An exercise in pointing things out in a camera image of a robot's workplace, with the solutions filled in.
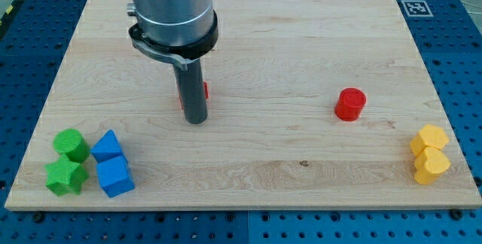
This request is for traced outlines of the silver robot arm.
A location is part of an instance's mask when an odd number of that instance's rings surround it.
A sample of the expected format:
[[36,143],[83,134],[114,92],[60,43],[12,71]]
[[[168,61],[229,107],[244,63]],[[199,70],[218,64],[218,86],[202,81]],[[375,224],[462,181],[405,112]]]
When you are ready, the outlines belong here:
[[133,46],[144,55],[182,71],[207,54],[218,40],[212,0],[133,0],[127,13]]

